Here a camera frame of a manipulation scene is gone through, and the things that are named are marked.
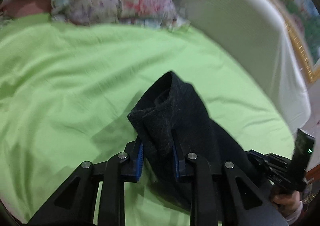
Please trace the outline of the right hand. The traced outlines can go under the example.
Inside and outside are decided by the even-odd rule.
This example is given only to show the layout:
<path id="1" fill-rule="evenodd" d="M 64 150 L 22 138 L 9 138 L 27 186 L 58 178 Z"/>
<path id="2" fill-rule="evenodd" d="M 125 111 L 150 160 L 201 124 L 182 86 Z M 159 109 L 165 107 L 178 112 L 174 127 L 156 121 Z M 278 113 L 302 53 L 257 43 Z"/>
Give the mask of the right hand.
<path id="1" fill-rule="evenodd" d="M 288 195 L 273 194 L 271 202 L 276 206 L 280 206 L 278 210 L 285 218 L 296 219 L 302 212 L 303 203 L 300 200 L 300 192 L 298 191 L 294 191 Z"/>

